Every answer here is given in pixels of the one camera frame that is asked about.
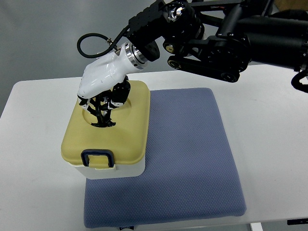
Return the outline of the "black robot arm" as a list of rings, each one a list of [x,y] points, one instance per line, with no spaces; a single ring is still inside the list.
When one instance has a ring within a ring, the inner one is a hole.
[[[168,64],[177,70],[236,82],[250,62],[295,71],[291,85],[302,92],[308,75],[308,13],[272,13],[270,0],[157,0],[119,33],[149,61],[159,58],[164,38]]]

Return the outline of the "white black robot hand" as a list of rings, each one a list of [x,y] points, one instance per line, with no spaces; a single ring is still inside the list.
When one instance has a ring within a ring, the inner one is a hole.
[[[87,65],[77,93],[81,108],[90,111],[92,98],[123,82],[127,74],[143,70],[147,61],[131,42],[126,42],[117,52],[112,51]]]

